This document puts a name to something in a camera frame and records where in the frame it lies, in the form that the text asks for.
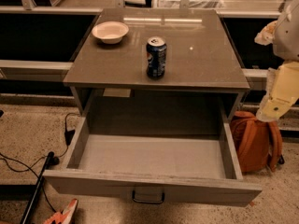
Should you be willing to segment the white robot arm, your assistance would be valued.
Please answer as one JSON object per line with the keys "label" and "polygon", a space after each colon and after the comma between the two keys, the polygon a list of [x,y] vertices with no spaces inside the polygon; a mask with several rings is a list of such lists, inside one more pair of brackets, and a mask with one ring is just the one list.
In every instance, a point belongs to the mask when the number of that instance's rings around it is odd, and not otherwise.
{"label": "white robot arm", "polygon": [[299,0],[286,4],[278,19],[268,23],[254,42],[272,44],[274,54],[284,60],[277,69],[268,69],[266,95],[256,114],[260,121],[278,120],[299,99]]}

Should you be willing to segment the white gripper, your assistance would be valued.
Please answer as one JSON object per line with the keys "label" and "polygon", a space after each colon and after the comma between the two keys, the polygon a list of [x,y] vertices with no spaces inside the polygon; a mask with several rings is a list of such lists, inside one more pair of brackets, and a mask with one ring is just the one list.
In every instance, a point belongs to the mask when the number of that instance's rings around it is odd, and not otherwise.
{"label": "white gripper", "polygon": [[299,61],[299,0],[288,3],[278,22],[268,23],[255,36],[254,42],[264,46],[273,43],[274,54],[289,60],[278,69],[268,69],[266,94],[256,112],[260,121],[276,121],[299,99],[299,62],[291,62]]}

